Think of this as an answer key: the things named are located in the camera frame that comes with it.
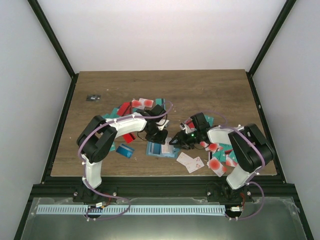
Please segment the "white flower VIP card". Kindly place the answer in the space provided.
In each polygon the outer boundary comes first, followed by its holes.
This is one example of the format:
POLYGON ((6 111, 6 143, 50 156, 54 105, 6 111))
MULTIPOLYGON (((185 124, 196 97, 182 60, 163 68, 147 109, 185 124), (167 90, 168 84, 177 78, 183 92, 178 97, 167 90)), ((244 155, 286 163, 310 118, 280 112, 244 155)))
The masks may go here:
POLYGON ((161 153, 162 154, 171 154, 173 152, 173 146, 170 144, 162 144, 161 145, 161 153))

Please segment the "light blue card holder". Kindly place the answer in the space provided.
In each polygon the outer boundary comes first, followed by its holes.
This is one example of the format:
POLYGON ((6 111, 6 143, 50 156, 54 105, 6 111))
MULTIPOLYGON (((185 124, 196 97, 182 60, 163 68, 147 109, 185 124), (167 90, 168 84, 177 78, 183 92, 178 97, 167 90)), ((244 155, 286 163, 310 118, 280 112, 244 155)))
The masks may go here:
POLYGON ((169 146, 168 144, 162 145, 159 143, 147 142, 146 155, 160 158, 174 158, 178 157, 179 149, 169 146))

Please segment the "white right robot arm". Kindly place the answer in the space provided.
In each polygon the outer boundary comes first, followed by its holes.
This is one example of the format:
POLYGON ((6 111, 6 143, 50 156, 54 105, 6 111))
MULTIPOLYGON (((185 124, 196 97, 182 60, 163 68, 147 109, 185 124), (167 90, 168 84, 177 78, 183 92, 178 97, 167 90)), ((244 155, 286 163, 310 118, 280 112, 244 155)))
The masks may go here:
POLYGON ((228 185, 222 188, 222 195, 229 202, 236 200, 240 196, 240 188, 249 184, 275 158, 275 149, 254 123, 237 127, 211 126, 202 112, 190 118, 195 131, 187 132, 185 127, 169 144, 184 150, 194 149, 201 142, 231 145, 237 166, 226 177, 228 185))

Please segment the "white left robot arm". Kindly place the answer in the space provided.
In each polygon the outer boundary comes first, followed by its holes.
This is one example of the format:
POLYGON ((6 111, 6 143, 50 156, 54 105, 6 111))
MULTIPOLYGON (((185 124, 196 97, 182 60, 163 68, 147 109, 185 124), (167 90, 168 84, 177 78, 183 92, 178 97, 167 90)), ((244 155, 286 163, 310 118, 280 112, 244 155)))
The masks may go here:
POLYGON ((145 132, 145 139, 151 143, 165 144, 168 136, 159 121, 168 115, 165 104, 152 109, 138 109, 131 114, 117 118, 103 118, 96 115, 79 135, 78 157, 82 159, 84 174, 82 182, 86 186, 84 195, 89 201, 97 202, 102 196, 102 161, 109 154, 115 139, 133 132, 145 132))

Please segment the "teal card with black stripe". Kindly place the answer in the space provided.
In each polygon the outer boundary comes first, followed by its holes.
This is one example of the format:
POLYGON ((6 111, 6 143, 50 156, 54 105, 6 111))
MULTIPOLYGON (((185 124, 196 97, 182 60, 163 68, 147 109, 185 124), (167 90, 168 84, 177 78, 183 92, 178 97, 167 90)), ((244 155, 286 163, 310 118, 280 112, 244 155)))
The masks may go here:
POLYGON ((165 102, 165 99, 164 98, 156 98, 155 99, 155 104, 156 105, 163 105, 164 104, 164 102, 165 102))

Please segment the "blue card left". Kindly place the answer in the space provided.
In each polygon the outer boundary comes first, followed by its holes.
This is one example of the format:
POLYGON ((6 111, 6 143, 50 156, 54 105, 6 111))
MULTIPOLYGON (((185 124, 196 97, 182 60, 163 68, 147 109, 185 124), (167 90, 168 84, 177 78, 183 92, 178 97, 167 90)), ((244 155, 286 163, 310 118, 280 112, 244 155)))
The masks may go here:
POLYGON ((116 152, 128 159, 130 159, 134 153, 135 149, 132 147, 129 147, 128 145, 125 145, 121 143, 118 148, 116 149, 116 152))

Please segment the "white card red circles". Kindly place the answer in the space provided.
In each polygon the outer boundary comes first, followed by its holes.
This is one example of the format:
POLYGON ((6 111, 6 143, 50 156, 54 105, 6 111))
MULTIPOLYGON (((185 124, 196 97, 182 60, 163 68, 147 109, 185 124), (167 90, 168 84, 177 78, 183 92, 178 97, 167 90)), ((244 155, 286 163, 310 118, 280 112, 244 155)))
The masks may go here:
POLYGON ((136 109, 151 108, 154 101, 151 99, 140 98, 139 100, 133 99, 131 101, 132 107, 136 109))

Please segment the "white card large red circle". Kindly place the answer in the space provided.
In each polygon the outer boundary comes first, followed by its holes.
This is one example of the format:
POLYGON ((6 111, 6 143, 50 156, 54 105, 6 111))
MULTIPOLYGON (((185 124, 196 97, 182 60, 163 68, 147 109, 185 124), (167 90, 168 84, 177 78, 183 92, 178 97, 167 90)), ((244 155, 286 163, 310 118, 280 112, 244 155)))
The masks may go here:
POLYGON ((211 169, 218 177, 222 177, 227 168, 216 158, 213 157, 207 162, 207 166, 211 169))

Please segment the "small black card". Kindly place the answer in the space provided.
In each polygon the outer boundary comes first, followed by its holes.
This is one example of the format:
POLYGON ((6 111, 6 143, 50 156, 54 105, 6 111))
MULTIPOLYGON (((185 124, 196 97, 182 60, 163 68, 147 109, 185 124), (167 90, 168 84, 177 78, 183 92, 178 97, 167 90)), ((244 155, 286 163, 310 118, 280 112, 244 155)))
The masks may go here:
POLYGON ((87 102, 98 102, 101 99, 101 95, 100 94, 88 94, 86 96, 86 101, 87 102))

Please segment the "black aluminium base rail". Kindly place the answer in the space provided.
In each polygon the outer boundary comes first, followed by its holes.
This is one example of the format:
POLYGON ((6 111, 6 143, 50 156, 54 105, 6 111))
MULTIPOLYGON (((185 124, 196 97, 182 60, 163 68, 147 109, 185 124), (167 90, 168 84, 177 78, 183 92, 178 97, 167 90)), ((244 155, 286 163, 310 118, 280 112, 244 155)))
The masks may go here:
POLYGON ((204 197, 213 202, 238 202, 247 196, 248 186, 233 190, 225 176, 150 176, 103 177, 97 187, 76 187, 77 198, 82 202, 100 202, 105 195, 110 198, 179 198, 204 197))

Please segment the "black frame post right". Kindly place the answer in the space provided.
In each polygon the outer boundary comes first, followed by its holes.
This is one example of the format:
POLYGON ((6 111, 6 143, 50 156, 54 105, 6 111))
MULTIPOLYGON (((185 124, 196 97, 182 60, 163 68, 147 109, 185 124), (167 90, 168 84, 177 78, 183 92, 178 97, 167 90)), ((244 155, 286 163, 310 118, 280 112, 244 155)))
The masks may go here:
POLYGON ((260 64, 262 63, 264 57, 266 56, 268 50, 270 49, 272 43, 274 42, 276 36, 281 30, 283 24, 285 23, 287 17, 289 16, 292 8, 294 7, 297 0, 286 0, 283 7, 281 8, 276 20, 274 21, 266 39, 264 40, 257 56, 255 57, 253 64, 251 65, 249 71, 247 71, 248 77, 253 77, 258 70, 260 64))

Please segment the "black frame post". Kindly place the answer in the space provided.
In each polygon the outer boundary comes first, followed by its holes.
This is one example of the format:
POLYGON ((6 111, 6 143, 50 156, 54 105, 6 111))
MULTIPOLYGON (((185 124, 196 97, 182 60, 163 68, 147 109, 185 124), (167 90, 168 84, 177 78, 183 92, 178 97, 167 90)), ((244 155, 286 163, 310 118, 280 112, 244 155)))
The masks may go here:
POLYGON ((68 60, 54 30, 52 29, 41 5, 39 4, 38 0, 27 0, 28 4, 30 5, 31 9, 33 10, 36 18, 38 19, 40 25, 42 26, 45 34, 47 35, 51 45, 53 46, 55 52, 57 53, 61 63, 63 64, 65 70, 67 71, 68 75, 71 79, 76 76, 70 61, 68 60))
POLYGON ((266 39, 264 40, 257 56, 255 57, 253 64, 251 65, 249 71, 247 71, 248 77, 253 77, 258 70, 260 64, 262 63, 264 57, 266 56, 268 50, 270 49, 272 43, 274 42, 276 36, 281 30, 283 24, 285 23, 287 17, 289 16, 292 8, 294 7, 297 0, 286 0, 283 7, 281 8, 276 20, 274 21, 266 39))

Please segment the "black frame post left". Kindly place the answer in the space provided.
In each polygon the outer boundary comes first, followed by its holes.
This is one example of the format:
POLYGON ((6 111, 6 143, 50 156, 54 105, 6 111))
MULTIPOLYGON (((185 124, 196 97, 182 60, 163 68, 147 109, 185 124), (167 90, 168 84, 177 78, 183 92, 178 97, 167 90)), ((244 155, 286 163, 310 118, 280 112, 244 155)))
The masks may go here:
POLYGON ((70 61, 68 60, 54 30, 52 29, 41 5, 39 4, 38 0, 27 0, 28 4, 30 5, 31 9, 33 10, 36 18, 38 19, 40 25, 42 26, 45 34, 47 35, 51 45, 53 46, 55 52, 57 53, 61 63, 63 64, 65 70, 67 71, 68 75, 71 79, 76 76, 70 61))

